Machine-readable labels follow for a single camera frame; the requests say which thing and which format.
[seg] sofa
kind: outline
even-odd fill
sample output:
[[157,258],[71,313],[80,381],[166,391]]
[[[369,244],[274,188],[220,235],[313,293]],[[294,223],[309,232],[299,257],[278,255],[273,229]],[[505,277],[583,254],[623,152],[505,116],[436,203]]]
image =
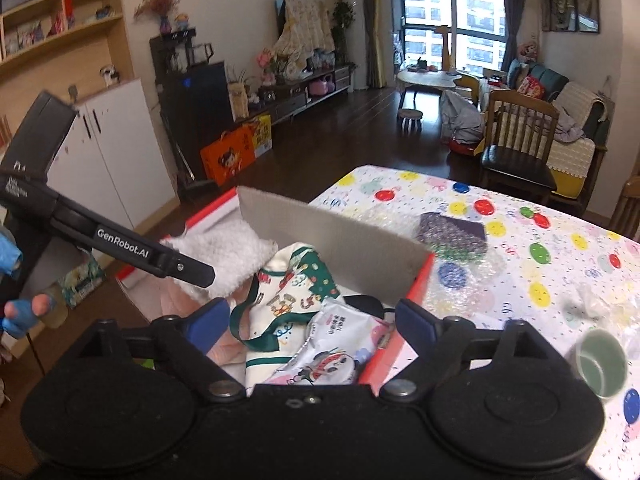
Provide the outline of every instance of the sofa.
[[[580,117],[577,117],[578,113],[571,109],[573,105],[571,97],[578,94],[582,99],[586,99],[586,101],[582,101],[583,105],[585,102],[589,102],[589,98],[586,96],[590,95],[593,98],[598,97],[576,83],[567,86],[570,82],[569,78],[538,62],[530,62],[527,63],[526,66],[523,66],[519,61],[514,60],[509,72],[505,74],[505,84],[502,87],[513,90],[517,89],[516,80],[521,70],[522,73],[531,75],[540,81],[545,88],[545,94],[543,95],[545,101],[552,102],[558,100],[562,91],[566,88],[564,94],[562,94],[562,98],[560,98],[558,102],[561,103],[567,113],[574,117],[578,124],[582,126],[585,137],[593,141],[593,158],[591,159],[591,165],[586,176],[579,178],[572,174],[556,171],[553,168],[551,169],[558,186],[558,190],[552,195],[552,200],[574,206],[577,209],[577,213],[581,215],[591,198],[591,193],[593,192],[593,187],[595,186],[595,181],[600,171],[600,165],[606,152],[610,125],[610,119],[606,113],[606,106],[602,101],[594,100],[593,103],[589,103],[590,109],[581,110],[579,114]],[[483,111],[486,110],[488,104],[488,93],[493,89],[497,89],[497,87],[489,86],[487,80],[481,81],[480,102],[483,106]]]

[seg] cabinet handle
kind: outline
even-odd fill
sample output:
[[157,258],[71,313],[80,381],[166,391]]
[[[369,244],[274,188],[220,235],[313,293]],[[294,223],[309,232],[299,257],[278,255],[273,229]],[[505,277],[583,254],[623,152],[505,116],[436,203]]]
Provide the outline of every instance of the cabinet handle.
[[98,122],[98,116],[95,114],[95,110],[93,110],[93,112],[94,112],[95,124],[98,126],[98,133],[101,134],[102,133],[102,129],[100,127],[100,123]]
[[84,127],[86,128],[86,134],[89,136],[89,140],[91,140],[91,131],[89,130],[89,125],[86,123],[86,117],[82,116],[82,120],[84,121]]

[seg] red balloon print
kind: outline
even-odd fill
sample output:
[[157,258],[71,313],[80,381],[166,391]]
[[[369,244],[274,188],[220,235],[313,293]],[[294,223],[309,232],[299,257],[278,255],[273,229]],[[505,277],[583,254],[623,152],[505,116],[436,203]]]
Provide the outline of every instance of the red balloon print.
[[620,258],[618,257],[617,254],[609,255],[609,263],[611,263],[611,265],[613,265],[616,269],[619,269],[620,267],[622,267],[622,264],[620,263]]
[[551,227],[551,223],[549,222],[549,218],[540,213],[536,213],[533,215],[533,221],[536,223],[538,227],[542,227],[543,229],[549,229]]
[[396,197],[396,194],[391,189],[383,189],[376,193],[376,198],[382,202],[389,202]]
[[477,200],[474,207],[476,208],[476,211],[483,216],[491,216],[495,213],[494,205],[484,198],[482,200]]

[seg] small stool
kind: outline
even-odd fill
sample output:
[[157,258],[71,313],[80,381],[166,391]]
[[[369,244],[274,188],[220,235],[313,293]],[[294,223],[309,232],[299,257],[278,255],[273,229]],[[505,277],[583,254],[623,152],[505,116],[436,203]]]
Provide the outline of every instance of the small stool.
[[400,108],[398,110],[398,121],[400,125],[406,121],[405,127],[413,128],[417,126],[418,131],[422,131],[422,112],[420,110],[413,110],[411,108]]

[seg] gray curtain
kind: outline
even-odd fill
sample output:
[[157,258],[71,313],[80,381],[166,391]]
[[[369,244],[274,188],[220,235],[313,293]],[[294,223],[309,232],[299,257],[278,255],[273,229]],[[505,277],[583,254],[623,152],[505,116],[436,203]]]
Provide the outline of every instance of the gray curtain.
[[364,22],[367,31],[367,85],[369,88],[381,88],[382,78],[378,69],[378,53],[376,52],[376,0],[364,0]]
[[520,30],[522,13],[524,12],[524,0],[504,0],[504,13],[507,24],[507,46],[504,49],[502,70],[509,70],[511,62],[518,57],[518,40],[516,35]]

